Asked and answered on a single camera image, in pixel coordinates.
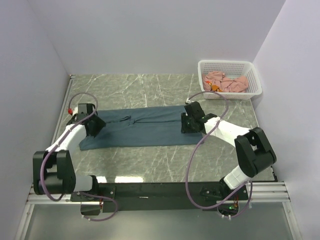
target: marble tabletop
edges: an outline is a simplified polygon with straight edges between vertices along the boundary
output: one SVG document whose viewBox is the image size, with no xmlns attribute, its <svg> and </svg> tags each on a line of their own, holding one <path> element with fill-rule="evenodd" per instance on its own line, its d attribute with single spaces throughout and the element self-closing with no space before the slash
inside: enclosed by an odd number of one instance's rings
<svg viewBox="0 0 320 240">
<path fill-rule="evenodd" d="M 66 104 L 58 121 L 57 139 L 64 131 L 69 99 L 76 93 L 89 92 L 99 102 L 98 110 L 144 108 L 184 105 L 188 96 L 200 92 L 197 74 L 99 74 L 72 75 L 66 93 Z M 225 109 L 222 100 L 194 98 L 206 114 L 221 115 Z M 79 95 L 78 103 L 94 103 L 86 95 Z M 250 100 L 230 100 L 224 120 L 246 128 L 258 126 Z M 80 151 L 71 156 L 76 174 L 95 175 L 108 183 L 119 182 L 182 182 L 194 145 L 111 147 Z M 237 154 L 230 144 L 209 137 L 198 149 L 192 162 L 189 180 L 219 181 L 238 164 Z M 270 167 L 258 174 L 255 181 L 274 181 Z"/>
</svg>

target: wall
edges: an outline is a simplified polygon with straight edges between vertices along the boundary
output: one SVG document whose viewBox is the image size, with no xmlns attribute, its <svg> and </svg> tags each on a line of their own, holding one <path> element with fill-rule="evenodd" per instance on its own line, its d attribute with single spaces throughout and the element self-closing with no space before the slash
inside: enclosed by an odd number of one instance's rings
<svg viewBox="0 0 320 240">
<path fill-rule="evenodd" d="M 253 104 L 305 240 L 320 236 L 319 8 L 317 0 L 287 0 L 254 60 L 263 96 Z"/>
<path fill-rule="evenodd" d="M 253 61 L 285 0 L 29 0 L 72 74 L 196 73 Z"/>
<path fill-rule="evenodd" d="M 0 3 L 0 235 L 13 239 L 32 183 L 32 156 L 50 144 L 68 75 L 26 0 Z"/>
</svg>

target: gray-blue fabric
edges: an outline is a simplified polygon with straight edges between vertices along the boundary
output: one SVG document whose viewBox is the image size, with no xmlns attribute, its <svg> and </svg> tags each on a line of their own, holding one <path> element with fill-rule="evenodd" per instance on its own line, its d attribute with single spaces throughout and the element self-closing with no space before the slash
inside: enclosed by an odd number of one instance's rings
<svg viewBox="0 0 320 240">
<path fill-rule="evenodd" d="M 80 150 L 110 147 L 195 145 L 201 133 L 181 133 L 183 105 L 101 110 L 106 126 L 96 137 L 87 136 Z"/>
</svg>

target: pink towel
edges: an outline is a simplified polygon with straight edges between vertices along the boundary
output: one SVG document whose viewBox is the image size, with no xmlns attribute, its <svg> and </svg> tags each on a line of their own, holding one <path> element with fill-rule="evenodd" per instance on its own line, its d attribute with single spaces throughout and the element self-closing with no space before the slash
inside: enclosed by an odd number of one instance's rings
<svg viewBox="0 0 320 240">
<path fill-rule="evenodd" d="M 245 76 L 240 76 L 234 80 L 225 76 L 222 71 L 212 71 L 207 75 L 202 74 L 202 83 L 205 91 L 211 91 L 209 81 L 212 85 L 217 85 L 225 93 L 245 93 L 249 87 L 248 79 Z"/>
</svg>

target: white plastic basket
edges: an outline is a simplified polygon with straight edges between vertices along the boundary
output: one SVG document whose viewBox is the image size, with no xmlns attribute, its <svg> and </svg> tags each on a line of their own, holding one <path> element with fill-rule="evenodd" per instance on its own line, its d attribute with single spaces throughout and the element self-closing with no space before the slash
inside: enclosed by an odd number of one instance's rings
<svg viewBox="0 0 320 240">
<path fill-rule="evenodd" d="M 249 61 L 226 61 L 226 60 L 201 60 L 198 63 L 198 76 L 201 90 L 204 91 L 202 74 L 212 71 L 221 71 L 230 79 L 245 76 L 249 81 L 249 87 L 245 92 L 220 92 L 226 99 L 248 100 L 262 93 L 262 87 L 255 66 Z M 219 99 L 212 93 L 204 93 L 205 99 Z"/>
</svg>

